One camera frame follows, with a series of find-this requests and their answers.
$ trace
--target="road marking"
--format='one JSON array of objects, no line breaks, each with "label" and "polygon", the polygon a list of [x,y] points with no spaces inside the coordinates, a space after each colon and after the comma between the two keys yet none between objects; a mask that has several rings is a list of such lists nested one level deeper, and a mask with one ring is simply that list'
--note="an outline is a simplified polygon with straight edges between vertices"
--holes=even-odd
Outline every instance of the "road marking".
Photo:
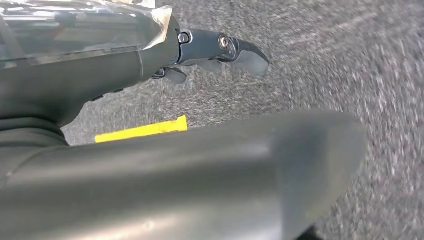
[{"label": "road marking", "polygon": [[189,126],[187,124],[187,117],[183,115],[175,121],[164,121],[147,126],[100,134],[95,137],[95,142],[98,144],[171,132],[185,132],[188,129]]}]

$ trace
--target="bolt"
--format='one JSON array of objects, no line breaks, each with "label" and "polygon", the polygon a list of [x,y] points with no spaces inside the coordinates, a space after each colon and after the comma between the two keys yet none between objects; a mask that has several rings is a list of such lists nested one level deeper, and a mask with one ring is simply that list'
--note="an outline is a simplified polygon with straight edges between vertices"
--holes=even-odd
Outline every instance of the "bolt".
[{"label": "bolt", "polygon": [[219,46],[222,50],[227,50],[230,46],[230,41],[226,36],[219,37]]},{"label": "bolt", "polygon": [[180,44],[186,44],[186,43],[190,42],[190,37],[189,37],[189,35],[188,35],[187,33],[180,33],[180,34],[178,35],[178,42],[179,42]]}]

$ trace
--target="transparent plastic film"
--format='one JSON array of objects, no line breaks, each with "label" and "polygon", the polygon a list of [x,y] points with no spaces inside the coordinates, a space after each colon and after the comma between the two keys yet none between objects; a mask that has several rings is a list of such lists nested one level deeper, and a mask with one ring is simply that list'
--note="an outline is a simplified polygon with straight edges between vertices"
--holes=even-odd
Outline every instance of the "transparent plastic film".
[{"label": "transparent plastic film", "polygon": [[142,51],[166,40],[172,8],[154,0],[0,0],[0,62],[10,68]]}]

